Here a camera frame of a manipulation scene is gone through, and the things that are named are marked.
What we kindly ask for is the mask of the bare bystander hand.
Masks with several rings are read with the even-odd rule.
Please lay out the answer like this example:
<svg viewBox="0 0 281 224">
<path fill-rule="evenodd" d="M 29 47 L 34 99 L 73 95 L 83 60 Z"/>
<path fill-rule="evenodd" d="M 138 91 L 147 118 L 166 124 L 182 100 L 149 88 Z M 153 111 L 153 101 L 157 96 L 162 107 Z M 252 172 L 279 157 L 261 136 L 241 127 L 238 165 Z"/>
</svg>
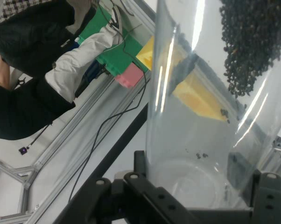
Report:
<svg viewBox="0 0 281 224">
<path fill-rule="evenodd" d="M 11 90 L 10 86 L 10 66 L 0 56 L 0 86 Z"/>
</svg>

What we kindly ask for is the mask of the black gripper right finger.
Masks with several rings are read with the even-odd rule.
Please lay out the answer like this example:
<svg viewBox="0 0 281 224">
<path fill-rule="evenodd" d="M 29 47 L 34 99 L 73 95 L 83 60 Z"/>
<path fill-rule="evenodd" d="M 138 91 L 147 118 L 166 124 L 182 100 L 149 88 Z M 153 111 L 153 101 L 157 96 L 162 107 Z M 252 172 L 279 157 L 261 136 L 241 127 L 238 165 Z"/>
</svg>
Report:
<svg viewBox="0 0 281 224">
<path fill-rule="evenodd" d="M 251 224 L 281 224 L 281 177 L 262 173 L 240 153 L 229 153 L 227 179 L 252 208 Z"/>
</svg>

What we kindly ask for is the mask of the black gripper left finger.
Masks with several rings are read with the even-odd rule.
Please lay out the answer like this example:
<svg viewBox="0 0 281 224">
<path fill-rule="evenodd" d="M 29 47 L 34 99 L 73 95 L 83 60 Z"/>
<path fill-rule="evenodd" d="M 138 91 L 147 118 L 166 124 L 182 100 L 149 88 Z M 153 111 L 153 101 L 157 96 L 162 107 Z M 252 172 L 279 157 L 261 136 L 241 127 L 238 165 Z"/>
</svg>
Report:
<svg viewBox="0 0 281 224">
<path fill-rule="evenodd" d="M 196 224 L 198 219 L 146 177 L 145 153 L 134 152 L 134 169 L 113 182 L 90 176 L 57 217 L 59 224 Z"/>
</svg>

